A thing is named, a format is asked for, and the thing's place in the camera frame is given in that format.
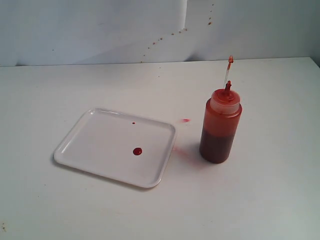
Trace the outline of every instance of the plastic tray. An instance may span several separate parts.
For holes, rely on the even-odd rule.
[[[60,164],[142,188],[162,178],[176,138],[173,125],[94,108],[85,112],[54,152]],[[142,153],[134,151],[141,148]]]

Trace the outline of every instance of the plastic bottle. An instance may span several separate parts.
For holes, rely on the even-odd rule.
[[[204,159],[214,164],[223,163],[229,157],[242,113],[240,96],[230,87],[228,81],[225,89],[214,91],[205,106],[199,150]]]

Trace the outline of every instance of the red droplet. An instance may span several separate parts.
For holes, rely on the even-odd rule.
[[[182,123],[188,123],[188,122],[190,122],[191,120],[189,119],[189,118],[182,118],[181,119],[181,122]]]
[[[136,147],[135,149],[133,149],[133,154],[136,155],[136,156],[142,154],[142,148],[141,147]]]

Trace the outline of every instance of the white table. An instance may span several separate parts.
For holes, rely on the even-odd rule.
[[[308,57],[236,60],[229,79],[243,112],[229,159],[214,165],[198,145],[205,103],[226,67],[0,67],[0,239],[320,239],[320,69]],[[92,107],[176,125],[158,186],[54,163],[55,148]]]

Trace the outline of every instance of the white backdrop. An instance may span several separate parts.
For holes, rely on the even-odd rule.
[[[0,0],[0,64],[320,60],[319,0],[186,1]]]

